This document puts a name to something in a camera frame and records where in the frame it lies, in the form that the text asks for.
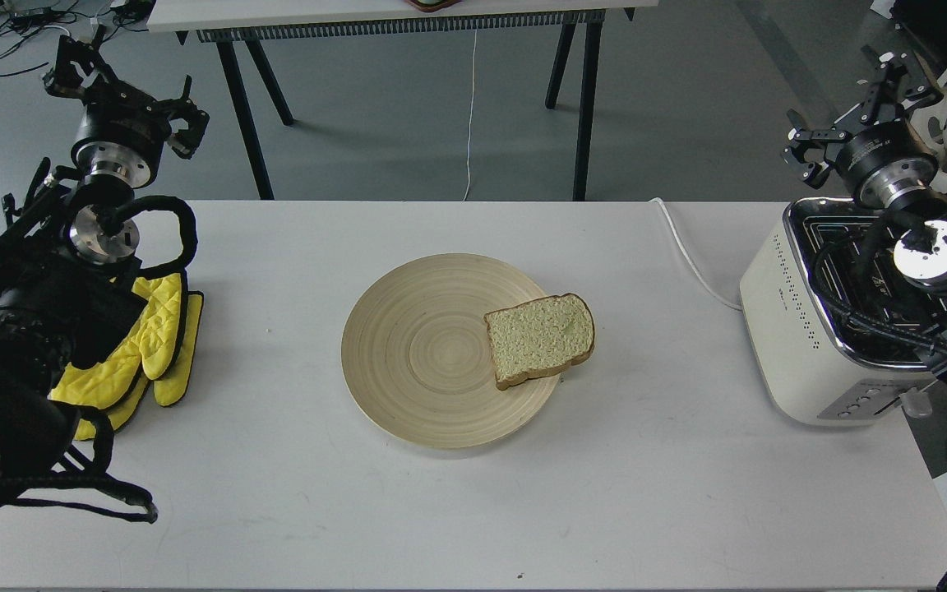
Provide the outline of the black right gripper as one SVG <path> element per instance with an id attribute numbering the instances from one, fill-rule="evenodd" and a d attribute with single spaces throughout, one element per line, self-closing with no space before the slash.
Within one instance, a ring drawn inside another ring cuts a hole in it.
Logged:
<path id="1" fill-rule="evenodd" d="M 879 75 L 858 109 L 849 109 L 826 130 L 813 130 L 795 109 L 783 160 L 802 183 L 823 187 L 838 173 L 858 206 L 886 210 L 906 192 L 928 187 L 937 158 L 905 119 L 939 104 L 944 91 L 926 61 L 914 52 L 879 55 Z M 861 125 L 869 127 L 861 131 Z"/>

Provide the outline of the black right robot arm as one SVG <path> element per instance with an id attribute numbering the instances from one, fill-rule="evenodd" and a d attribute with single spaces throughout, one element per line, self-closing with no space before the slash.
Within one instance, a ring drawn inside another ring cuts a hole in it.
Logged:
<path id="1" fill-rule="evenodd" d="M 947 386 L 947 192 L 933 187 L 939 158 L 912 125 L 943 97 L 917 55 L 880 56 L 864 99 L 830 127 L 787 113 L 782 155 L 809 187 L 838 173 L 848 191 L 837 214 L 797 225 L 808 292 L 839 352 L 867 345 L 872 367 L 894 354 Z"/>

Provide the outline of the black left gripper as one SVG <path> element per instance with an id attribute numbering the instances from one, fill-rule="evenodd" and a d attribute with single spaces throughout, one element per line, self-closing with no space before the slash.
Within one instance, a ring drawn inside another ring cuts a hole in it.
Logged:
<path id="1" fill-rule="evenodd" d="M 108 173 L 129 187 L 147 187 L 158 175 L 165 146 L 181 159 L 194 158 L 210 116 L 192 101 L 192 76 L 185 76 L 180 97 L 154 101 L 153 113 L 141 105 L 91 102 L 122 93 L 121 80 L 100 53 L 106 36 L 103 24 L 87 41 L 60 36 L 55 61 L 43 75 L 43 89 L 49 96 L 86 104 L 71 149 L 79 171 Z"/>

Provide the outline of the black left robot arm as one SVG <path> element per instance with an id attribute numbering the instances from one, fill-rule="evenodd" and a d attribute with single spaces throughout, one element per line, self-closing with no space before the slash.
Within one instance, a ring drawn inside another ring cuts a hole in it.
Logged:
<path id="1" fill-rule="evenodd" d="M 84 106 L 71 166 L 44 159 L 21 205 L 2 199 L 0 235 L 0 508 L 46 508 L 31 488 L 90 488 L 131 506 L 101 515 L 155 522 L 146 488 L 108 469 L 113 430 L 90 402 L 52 400 L 67 368 L 92 368 L 116 352 L 148 308 L 137 280 L 184 272 L 198 248 L 196 217 L 182 199 L 136 197 L 159 171 L 165 147 L 188 159 L 208 115 L 184 83 L 158 100 L 121 80 L 91 41 L 63 36 L 50 96 Z"/>

